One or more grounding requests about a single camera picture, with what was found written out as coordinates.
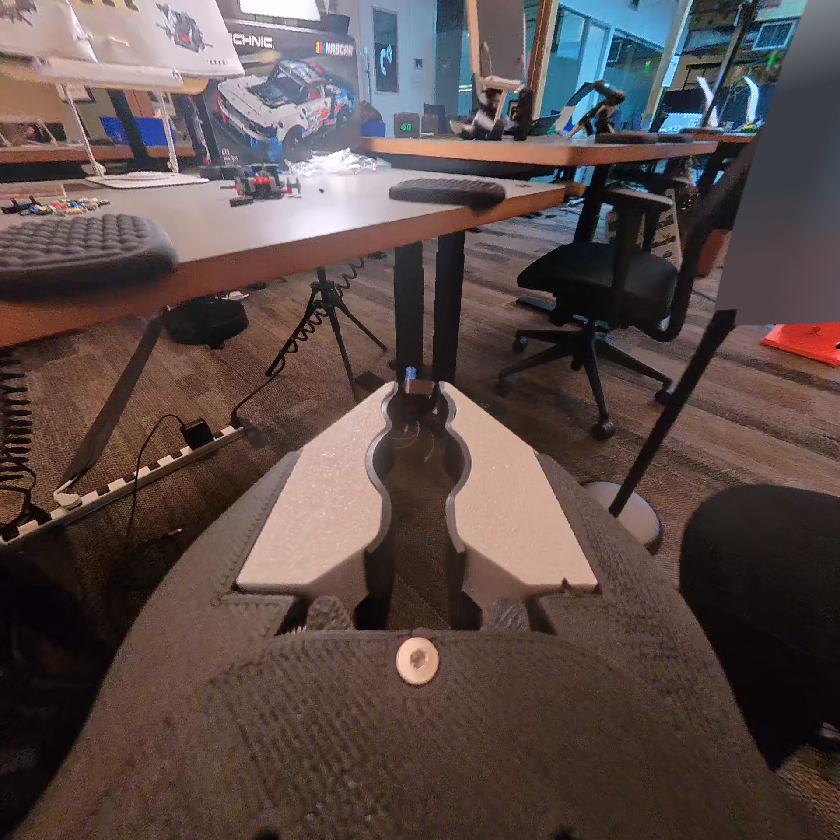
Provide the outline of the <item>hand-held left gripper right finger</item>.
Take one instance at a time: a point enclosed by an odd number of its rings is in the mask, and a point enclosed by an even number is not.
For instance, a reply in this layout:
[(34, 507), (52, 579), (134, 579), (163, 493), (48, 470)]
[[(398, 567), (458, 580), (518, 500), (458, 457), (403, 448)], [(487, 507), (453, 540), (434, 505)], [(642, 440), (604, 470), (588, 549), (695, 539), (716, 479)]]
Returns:
[(438, 387), (445, 414), (445, 503), (460, 570), (456, 592), (478, 606), (526, 601), (598, 582), (538, 454), (452, 384)]

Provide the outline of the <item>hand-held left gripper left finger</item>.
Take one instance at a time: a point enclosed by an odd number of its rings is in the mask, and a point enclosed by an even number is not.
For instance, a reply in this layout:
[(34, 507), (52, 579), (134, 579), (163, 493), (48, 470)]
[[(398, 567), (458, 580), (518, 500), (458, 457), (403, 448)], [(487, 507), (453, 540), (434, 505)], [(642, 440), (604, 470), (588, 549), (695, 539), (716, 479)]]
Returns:
[(396, 383), (382, 385), (299, 450), (238, 573), (239, 590), (342, 603), (390, 594), (392, 504), (375, 454), (389, 442), (396, 394)]

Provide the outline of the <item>small black blue-pinned lego piece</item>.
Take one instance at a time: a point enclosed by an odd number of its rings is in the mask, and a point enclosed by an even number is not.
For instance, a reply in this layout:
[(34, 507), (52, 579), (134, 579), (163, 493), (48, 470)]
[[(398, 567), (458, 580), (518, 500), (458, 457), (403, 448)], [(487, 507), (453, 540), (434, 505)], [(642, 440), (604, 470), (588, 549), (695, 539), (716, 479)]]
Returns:
[(401, 383), (400, 407), (406, 423), (418, 422), (434, 413), (438, 404), (438, 384), (421, 378), (417, 367), (408, 365)]

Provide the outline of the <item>lego chassis assembly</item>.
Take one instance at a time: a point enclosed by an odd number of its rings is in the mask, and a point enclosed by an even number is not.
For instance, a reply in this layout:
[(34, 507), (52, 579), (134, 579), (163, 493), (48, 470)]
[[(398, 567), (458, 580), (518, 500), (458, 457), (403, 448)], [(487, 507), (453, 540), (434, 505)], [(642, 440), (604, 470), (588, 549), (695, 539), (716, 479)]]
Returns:
[(299, 180), (292, 180), (279, 164), (249, 164), (240, 167), (234, 177), (234, 184), (240, 197), (255, 201), (301, 196)]

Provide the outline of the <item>row of loose lego parts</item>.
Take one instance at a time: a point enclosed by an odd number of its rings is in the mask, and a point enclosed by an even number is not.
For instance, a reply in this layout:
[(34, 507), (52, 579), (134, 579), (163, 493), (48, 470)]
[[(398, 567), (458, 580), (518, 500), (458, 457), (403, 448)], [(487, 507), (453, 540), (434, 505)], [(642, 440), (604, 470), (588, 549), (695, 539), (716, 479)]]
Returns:
[(109, 206), (109, 200), (98, 197), (72, 198), (67, 196), (2, 196), (1, 212), (4, 216), (78, 216)]

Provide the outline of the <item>lego set box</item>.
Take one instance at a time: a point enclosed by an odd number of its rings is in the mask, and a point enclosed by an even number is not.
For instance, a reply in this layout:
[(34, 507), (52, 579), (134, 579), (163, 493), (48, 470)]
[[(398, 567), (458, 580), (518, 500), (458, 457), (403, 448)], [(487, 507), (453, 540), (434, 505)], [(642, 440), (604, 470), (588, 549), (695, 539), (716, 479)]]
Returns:
[(337, 2), (217, 2), (244, 75), (208, 84), (217, 161), (306, 161), (361, 138), (357, 44)]

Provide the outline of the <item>black pole stand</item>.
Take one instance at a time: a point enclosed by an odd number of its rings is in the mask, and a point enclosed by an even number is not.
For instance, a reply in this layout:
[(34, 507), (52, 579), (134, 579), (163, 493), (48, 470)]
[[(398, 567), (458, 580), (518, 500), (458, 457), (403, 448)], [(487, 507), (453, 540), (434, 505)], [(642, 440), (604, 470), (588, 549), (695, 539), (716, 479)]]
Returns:
[(623, 525), (650, 554), (656, 554), (665, 535), (664, 525), (656, 510), (638, 493), (637, 488), (661, 449), (671, 428), (682, 413), (690, 396), (707, 370), (723, 341), (735, 328), (737, 310), (716, 310), (690, 358), (679, 382), (666, 398), (665, 408), (641, 447), (622, 483), (589, 480), (585, 492)]

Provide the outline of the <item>black tripod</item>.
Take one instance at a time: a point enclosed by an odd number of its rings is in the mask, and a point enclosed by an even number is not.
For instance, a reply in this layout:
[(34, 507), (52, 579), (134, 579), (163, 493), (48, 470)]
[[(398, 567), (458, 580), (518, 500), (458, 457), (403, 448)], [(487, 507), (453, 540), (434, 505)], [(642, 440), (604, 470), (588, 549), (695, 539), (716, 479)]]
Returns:
[(308, 304), (301, 320), (287, 341), (282, 344), (275, 359), (269, 364), (265, 377), (272, 379), (283, 372), (287, 364), (287, 357), (297, 353), (301, 346), (316, 332), (317, 328), (327, 322), (338, 345), (353, 399), (356, 403), (360, 401), (350, 357), (344, 345), (338, 314), (342, 313), (380, 350), (387, 350), (385, 343), (379, 340), (361, 320), (354, 316), (343, 301), (343, 293), (351, 288), (352, 281), (358, 277), (364, 265), (363, 257), (352, 260), (348, 265), (348, 270), (342, 273), (340, 282), (328, 278), (327, 270), (324, 267), (316, 269), (316, 279), (310, 285)]

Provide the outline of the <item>black bag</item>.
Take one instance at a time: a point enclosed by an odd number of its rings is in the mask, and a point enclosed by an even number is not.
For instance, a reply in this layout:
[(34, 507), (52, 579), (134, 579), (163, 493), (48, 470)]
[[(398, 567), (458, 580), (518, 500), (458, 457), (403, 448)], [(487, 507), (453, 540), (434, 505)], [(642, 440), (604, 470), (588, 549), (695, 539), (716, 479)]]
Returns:
[(225, 297), (200, 297), (166, 308), (161, 320), (174, 343), (211, 350), (222, 349), (249, 327), (244, 304)]

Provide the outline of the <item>black office chair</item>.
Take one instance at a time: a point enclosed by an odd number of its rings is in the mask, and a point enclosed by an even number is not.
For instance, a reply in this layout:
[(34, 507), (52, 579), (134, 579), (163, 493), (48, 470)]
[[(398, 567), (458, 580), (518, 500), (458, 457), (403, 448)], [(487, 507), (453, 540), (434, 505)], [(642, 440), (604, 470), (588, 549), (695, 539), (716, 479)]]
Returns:
[(513, 375), (568, 358), (573, 371), (585, 372), (595, 399), (598, 418), (591, 435), (606, 441), (615, 427), (602, 387), (601, 358), (658, 382), (655, 400), (663, 405), (675, 388), (667, 374), (613, 346), (609, 335), (636, 329), (655, 341), (672, 341), (685, 320), (694, 281), (653, 252), (660, 220), (676, 210), (673, 199), (614, 186), (603, 189), (600, 198), (616, 214), (611, 242), (562, 245), (519, 275), (520, 288), (552, 295), (549, 319), (555, 329), (517, 331), (514, 352), (525, 351), (530, 340), (549, 348), (502, 369), (497, 391), (508, 393)]

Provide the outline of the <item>black round seat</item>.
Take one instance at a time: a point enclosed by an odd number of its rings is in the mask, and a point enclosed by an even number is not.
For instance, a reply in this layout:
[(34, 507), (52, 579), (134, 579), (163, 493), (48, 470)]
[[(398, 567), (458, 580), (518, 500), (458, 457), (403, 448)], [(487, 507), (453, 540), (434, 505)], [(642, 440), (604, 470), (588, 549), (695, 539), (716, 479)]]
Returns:
[(684, 529), (679, 590), (772, 770), (839, 720), (839, 498), (743, 485)]

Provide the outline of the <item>wood-edged work desk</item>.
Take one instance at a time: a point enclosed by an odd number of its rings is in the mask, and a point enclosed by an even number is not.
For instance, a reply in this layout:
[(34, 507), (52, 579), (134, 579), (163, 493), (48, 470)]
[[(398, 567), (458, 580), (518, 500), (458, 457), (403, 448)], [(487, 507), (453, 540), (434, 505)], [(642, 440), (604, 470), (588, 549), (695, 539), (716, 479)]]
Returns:
[[(117, 191), (109, 209), (150, 219), (180, 258), (168, 277), (131, 290), (105, 290), (66, 301), (3, 301), (2, 346), (141, 316), (190, 299), (395, 250), (397, 370), (424, 364), (423, 243), (438, 238), (432, 371), (455, 377), (464, 278), (464, 232), (561, 204), (559, 185), (496, 180), (506, 199), (483, 211), (406, 203), (391, 186), (435, 173), (377, 171), (310, 179), (302, 197), (232, 208), (215, 183)], [(325, 194), (319, 194), (319, 187)]]

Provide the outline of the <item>orange flat object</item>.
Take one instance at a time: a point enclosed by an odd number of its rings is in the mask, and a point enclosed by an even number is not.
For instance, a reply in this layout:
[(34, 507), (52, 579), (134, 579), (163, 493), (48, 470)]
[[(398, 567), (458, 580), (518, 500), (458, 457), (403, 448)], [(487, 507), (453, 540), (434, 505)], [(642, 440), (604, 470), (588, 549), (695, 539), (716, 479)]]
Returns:
[(761, 344), (833, 367), (839, 366), (838, 322), (777, 324)]

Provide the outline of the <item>clear plastic bag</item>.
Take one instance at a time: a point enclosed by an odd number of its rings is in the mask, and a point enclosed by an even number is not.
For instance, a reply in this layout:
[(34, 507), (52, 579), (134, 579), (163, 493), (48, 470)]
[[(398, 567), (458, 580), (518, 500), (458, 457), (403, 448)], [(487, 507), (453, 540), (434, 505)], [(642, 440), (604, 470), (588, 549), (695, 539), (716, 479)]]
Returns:
[(381, 157), (357, 154), (349, 148), (328, 154), (313, 152), (305, 161), (288, 164), (289, 173), (305, 178), (385, 172), (391, 168), (392, 165)]

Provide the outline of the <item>neighbouring wooden desk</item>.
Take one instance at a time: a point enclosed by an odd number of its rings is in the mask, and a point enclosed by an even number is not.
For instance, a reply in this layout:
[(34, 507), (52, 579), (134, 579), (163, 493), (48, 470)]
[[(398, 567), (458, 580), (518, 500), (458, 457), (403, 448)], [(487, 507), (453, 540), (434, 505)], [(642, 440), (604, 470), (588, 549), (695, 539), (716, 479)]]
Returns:
[(691, 141), (678, 142), (669, 135), (665, 142), (601, 143), (597, 138), (566, 140), (557, 136), (539, 136), (525, 141), (473, 141), (456, 137), (431, 139), (365, 138), (360, 148), (369, 154), (396, 155), (402, 158), (480, 161), (500, 164), (543, 165), (554, 169), (594, 169), (591, 183), (585, 190), (584, 204), (574, 232), (575, 242), (590, 242), (601, 214), (602, 200), (598, 193), (605, 186), (612, 167), (642, 162), (685, 159), (708, 154), (709, 162), (698, 187), (707, 191), (714, 183), (724, 162), (741, 153), (741, 147), (760, 137), (756, 133), (713, 133), (696, 130)]

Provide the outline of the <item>black and white device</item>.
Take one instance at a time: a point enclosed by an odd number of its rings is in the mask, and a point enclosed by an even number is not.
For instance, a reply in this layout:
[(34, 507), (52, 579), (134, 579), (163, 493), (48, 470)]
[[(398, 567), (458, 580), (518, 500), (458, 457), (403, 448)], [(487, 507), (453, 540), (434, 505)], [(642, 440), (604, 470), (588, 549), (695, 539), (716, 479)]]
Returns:
[[(600, 97), (600, 100), (577, 120), (574, 120), (574, 111), (577, 106), (592, 94), (596, 94)], [(625, 99), (626, 93), (615, 88), (605, 79), (588, 81), (581, 85), (567, 101), (553, 124), (554, 131), (565, 139), (572, 138), (581, 131), (587, 137), (599, 137), (615, 133), (615, 112), (625, 102)]]
[[(534, 90), (522, 87), (518, 80), (500, 77), (472, 76), (472, 92), (476, 109), (466, 121), (451, 119), (452, 133), (462, 140), (499, 141), (507, 133), (515, 141), (525, 141), (532, 127)], [(512, 103), (512, 116), (502, 114), (509, 93), (518, 98)]]

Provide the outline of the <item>wood framed board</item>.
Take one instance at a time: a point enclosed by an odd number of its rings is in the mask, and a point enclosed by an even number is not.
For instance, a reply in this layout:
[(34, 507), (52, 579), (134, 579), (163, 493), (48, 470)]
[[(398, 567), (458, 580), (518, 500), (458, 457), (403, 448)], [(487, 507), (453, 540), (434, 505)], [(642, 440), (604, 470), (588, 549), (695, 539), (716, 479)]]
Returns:
[(540, 110), (560, 3), (539, 1), (531, 36), (525, 2), (466, 1), (469, 68), (474, 93), (527, 88)]

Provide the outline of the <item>white instruction booklet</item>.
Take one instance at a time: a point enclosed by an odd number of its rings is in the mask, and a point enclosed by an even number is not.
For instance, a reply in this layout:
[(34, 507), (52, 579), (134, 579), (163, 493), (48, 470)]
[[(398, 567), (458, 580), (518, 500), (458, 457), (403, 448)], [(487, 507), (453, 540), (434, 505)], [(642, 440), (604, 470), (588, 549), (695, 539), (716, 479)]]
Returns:
[(184, 92), (245, 72), (212, 1), (2, 1), (2, 73)]

